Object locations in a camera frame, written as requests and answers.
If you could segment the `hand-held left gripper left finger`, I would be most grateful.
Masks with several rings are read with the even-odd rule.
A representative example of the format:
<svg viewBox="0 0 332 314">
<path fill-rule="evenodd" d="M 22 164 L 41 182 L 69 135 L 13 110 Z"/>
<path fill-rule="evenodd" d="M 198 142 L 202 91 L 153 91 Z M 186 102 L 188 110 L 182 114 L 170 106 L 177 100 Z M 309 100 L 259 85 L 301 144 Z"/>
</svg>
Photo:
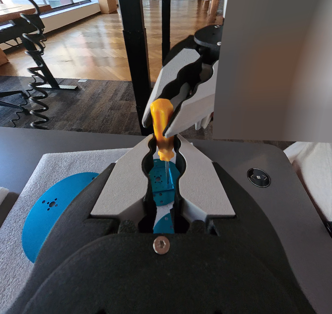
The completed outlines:
<svg viewBox="0 0 332 314">
<path fill-rule="evenodd" d="M 92 217 L 110 217 L 139 223 L 156 217 L 156 203 L 148 173 L 153 167 L 155 137 L 148 135 L 117 160 L 92 211 Z"/>
</svg>

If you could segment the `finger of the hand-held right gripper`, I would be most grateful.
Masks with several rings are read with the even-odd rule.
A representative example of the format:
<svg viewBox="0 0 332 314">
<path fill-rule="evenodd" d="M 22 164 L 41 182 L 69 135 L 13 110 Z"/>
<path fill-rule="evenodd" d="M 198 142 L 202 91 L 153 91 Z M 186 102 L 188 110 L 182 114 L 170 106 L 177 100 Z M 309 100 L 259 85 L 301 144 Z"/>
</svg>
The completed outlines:
<svg viewBox="0 0 332 314">
<path fill-rule="evenodd" d="M 177 78 L 178 72 L 183 67 L 195 62 L 199 57 L 200 55 L 195 49 L 184 48 L 162 67 L 143 114 L 143 127 L 147 128 L 151 124 L 151 120 L 149 119 L 151 116 L 150 104 L 160 97 L 168 83 Z"/>
<path fill-rule="evenodd" d="M 214 111 L 214 98 L 216 80 L 218 74 L 218 63 L 213 63 L 213 73 L 210 79 L 199 83 L 196 92 L 188 99 L 182 101 L 164 129 L 163 135 L 170 138 L 188 129 L 196 122 Z"/>
</svg>

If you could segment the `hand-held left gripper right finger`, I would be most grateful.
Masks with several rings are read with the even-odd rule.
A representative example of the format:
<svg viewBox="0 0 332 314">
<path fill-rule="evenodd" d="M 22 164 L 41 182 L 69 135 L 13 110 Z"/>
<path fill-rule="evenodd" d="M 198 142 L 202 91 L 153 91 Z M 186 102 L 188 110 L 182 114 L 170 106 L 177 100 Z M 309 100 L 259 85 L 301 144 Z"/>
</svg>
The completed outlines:
<svg viewBox="0 0 332 314">
<path fill-rule="evenodd" d="M 176 189 L 180 215 L 188 222 L 234 217 L 234 209 L 217 175 L 213 162 L 181 135 L 177 135 L 176 163 L 180 171 Z"/>
</svg>

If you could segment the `yellow handled screwdriver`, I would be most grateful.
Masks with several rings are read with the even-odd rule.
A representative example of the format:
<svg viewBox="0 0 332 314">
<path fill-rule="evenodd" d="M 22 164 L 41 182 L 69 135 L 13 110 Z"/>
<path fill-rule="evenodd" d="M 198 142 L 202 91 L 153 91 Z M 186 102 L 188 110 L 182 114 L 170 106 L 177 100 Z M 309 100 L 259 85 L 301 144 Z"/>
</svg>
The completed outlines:
<svg viewBox="0 0 332 314">
<path fill-rule="evenodd" d="M 173 115 L 173 105 L 170 100 L 159 98 L 151 103 L 150 111 L 156 143 L 159 149 L 158 155 L 160 160 L 165 162 L 166 180 L 167 184 L 169 184 L 169 162 L 174 157 L 174 137 L 166 138 L 163 136 L 163 131 Z"/>
</svg>

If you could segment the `small blue plate with bracket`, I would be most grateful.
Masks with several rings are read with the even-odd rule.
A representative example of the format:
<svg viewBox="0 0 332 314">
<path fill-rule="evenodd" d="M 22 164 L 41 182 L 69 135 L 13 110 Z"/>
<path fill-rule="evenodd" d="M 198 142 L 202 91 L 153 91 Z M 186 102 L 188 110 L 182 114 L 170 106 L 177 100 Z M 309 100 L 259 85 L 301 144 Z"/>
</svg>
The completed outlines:
<svg viewBox="0 0 332 314">
<path fill-rule="evenodd" d="M 156 206 L 163 206 L 170 204 L 175 198 L 176 180 L 180 172 L 176 168 L 175 163 L 169 162 L 169 183 L 167 183 L 165 162 L 160 159 L 154 159 L 154 166 L 149 172 L 153 200 Z"/>
</svg>

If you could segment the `thin black desk leg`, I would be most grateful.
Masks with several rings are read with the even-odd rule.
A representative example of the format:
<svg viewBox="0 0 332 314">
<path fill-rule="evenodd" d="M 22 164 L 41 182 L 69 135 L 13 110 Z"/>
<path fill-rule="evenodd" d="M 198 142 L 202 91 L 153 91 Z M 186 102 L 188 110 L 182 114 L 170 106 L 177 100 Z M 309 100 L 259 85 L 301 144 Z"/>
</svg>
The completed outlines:
<svg viewBox="0 0 332 314">
<path fill-rule="evenodd" d="M 171 0 L 162 0 L 162 62 L 170 51 Z"/>
</svg>

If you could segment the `round black desk control panel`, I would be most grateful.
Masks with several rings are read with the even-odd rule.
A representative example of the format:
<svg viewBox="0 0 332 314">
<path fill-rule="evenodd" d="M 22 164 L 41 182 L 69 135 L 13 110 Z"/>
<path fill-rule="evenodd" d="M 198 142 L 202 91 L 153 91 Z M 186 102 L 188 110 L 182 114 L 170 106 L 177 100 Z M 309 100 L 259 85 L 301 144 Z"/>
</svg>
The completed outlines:
<svg viewBox="0 0 332 314">
<path fill-rule="evenodd" d="M 271 179 L 269 175 L 258 168 L 251 168 L 247 171 L 247 178 L 249 181 L 260 188 L 266 188 L 270 185 Z"/>
</svg>

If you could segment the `blue round plate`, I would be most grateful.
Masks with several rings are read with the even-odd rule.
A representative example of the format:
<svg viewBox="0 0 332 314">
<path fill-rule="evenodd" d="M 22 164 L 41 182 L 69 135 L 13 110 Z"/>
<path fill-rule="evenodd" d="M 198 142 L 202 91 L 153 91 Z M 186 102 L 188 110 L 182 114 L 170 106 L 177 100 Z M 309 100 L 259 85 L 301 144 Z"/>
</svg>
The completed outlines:
<svg viewBox="0 0 332 314">
<path fill-rule="evenodd" d="M 171 213 L 168 212 L 160 218 L 153 228 L 154 234 L 174 234 L 174 227 L 172 222 Z"/>
</svg>

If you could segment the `white foam sheet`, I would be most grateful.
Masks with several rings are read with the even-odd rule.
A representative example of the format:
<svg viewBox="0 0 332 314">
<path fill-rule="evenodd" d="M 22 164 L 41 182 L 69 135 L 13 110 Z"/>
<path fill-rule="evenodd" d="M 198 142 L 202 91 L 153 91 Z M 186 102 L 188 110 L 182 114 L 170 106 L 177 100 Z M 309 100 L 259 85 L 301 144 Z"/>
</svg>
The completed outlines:
<svg viewBox="0 0 332 314">
<path fill-rule="evenodd" d="M 58 270 L 70 265 L 67 261 L 75 261 L 77 256 L 80 261 L 85 247 L 105 236 L 119 233 L 126 221 L 130 221 L 138 232 L 153 232 L 154 223 L 148 216 L 139 223 L 91 216 L 115 163 L 129 150 L 93 150 L 42 156 L 1 226 L 1 313 L 29 311 L 26 307 L 38 297 L 37 293 L 49 278 L 57 278 Z M 82 172 L 99 175 L 67 206 L 32 263 L 22 247 L 23 226 L 31 208 L 54 184 Z"/>
</svg>

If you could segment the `blue oval plate with slot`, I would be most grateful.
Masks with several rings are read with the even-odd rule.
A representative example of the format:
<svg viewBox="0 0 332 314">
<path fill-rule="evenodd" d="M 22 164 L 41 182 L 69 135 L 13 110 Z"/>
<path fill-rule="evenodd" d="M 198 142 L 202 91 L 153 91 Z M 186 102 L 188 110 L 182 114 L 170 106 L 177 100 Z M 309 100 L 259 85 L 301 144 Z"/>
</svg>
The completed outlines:
<svg viewBox="0 0 332 314">
<path fill-rule="evenodd" d="M 22 231 L 22 247 L 34 263 L 53 225 L 71 201 L 99 174 L 82 172 L 68 176 L 45 191 L 31 208 Z"/>
</svg>

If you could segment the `black stand base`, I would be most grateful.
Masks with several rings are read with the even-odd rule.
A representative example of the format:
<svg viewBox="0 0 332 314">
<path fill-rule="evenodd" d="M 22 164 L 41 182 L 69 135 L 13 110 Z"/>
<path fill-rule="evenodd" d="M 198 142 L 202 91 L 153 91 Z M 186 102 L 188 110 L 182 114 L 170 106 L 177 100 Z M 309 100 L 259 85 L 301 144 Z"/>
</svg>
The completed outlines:
<svg viewBox="0 0 332 314">
<path fill-rule="evenodd" d="M 0 93 L 0 106 L 10 108 L 18 113 L 30 115 L 27 109 L 30 94 L 25 91 L 8 91 Z"/>
</svg>

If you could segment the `wooden table with black legs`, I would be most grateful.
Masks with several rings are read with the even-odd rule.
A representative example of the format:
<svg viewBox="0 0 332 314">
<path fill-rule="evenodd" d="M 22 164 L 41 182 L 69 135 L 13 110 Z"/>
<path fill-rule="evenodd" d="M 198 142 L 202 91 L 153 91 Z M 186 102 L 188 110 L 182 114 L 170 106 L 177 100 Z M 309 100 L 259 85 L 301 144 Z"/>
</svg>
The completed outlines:
<svg viewBox="0 0 332 314">
<path fill-rule="evenodd" d="M 42 55 L 44 54 L 44 24 L 40 19 L 40 13 L 51 10 L 50 5 L 6 5 L 1 4 L 1 24 L 10 22 L 12 26 L 1 29 L 0 43 L 7 43 L 10 40 L 20 38 L 22 44 L 37 64 L 37 71 L 45 77 L 47 84 L 42 88 L 70 89 L 76 90 L 77 86 L 59 85 L 45 64 Z"/>
</svg>

